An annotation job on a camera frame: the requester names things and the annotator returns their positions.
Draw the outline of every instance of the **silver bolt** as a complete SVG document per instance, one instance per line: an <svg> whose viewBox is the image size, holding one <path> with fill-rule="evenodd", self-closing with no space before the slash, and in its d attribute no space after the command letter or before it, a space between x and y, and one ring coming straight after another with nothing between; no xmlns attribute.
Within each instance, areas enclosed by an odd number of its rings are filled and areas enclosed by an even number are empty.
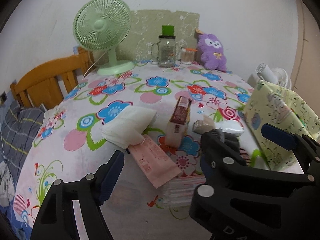
<svg viewBox="0 0 320 240"><path fill-rule="evenodd" d="M225 164L234 164L235 163L235 160L230 157L224 157L222 160Z"/></svg>
<svg viewBox="0 0 320 240"><path fill-rule="evenodd" d="M54 182L53 182L53 184L54 185L59 185L61 183L61 179L56 179Z"/></svg>
<svg viewBox="0 0 320 240"><path fill-rule="evenodd" d="M92 173L87 174L87 175L85 176L85 179L86 179L86 180L92 180L92 179L94 179L94 174L92 174Z"/></svg>
<svg viewBox="0 0 320 240"><path fill-rule="evenodd" d="M308 174L308 180L310 180L311 182L314 182L315 181L315 177L312 176L311 174Z"/></svg>
<svg viewBox="0 0 320 240"><path fill-rule="evenodd" d="M214 189L210 185L204 184L198 188L198 194L201 197L211 197L214 194Z"/></svg>

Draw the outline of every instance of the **green electric fan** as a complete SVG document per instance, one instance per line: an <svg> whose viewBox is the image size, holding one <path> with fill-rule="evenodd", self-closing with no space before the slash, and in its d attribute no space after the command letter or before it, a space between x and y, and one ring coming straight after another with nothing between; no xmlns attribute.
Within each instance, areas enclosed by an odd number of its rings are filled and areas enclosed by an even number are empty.
<svg viewBox="0 0 320 240"><path fill-rule="evenodd" d="M122 0L91 0L77 13L73 35L90 51L108 52L109 62L100 65L98 75L115 75L134 68L128 60L117 60L116 46L129 33L130 9Z"/></svg>

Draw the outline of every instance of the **fan base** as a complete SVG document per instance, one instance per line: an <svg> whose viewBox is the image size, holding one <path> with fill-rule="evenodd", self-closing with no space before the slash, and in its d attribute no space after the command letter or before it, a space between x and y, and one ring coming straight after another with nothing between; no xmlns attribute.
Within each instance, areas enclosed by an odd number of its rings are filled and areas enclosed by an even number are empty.
<svg viewBox="0 0 320 240"><path fill-rule="evenodd" d="M109 63L99 67L97 74L100 76L116 75L134 68L134 63L128 60L118 60L117 65L110 66Z"/></svg>

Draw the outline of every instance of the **pink package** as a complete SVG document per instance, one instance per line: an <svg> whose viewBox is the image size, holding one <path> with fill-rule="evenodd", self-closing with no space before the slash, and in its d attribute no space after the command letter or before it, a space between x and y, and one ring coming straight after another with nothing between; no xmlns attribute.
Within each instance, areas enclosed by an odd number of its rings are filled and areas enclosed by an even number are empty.
<svg viewBox="0 0 320 240"><path fill-rule="evenodd" d="M148 180L158 188L181 170L148 135L144 138L141 144L130 145L128 149Z"/></svg>

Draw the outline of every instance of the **beige door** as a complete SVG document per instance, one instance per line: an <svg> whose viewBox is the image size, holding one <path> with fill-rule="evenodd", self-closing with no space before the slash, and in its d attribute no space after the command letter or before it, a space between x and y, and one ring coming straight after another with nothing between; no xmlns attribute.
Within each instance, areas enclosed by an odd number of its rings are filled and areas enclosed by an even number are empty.
<svg viewBox="0 0 320 240"><path fill-rule="evenodd" d="M299 37L292 90L320 116L320 30L308 8L297 0Z"/></svg>

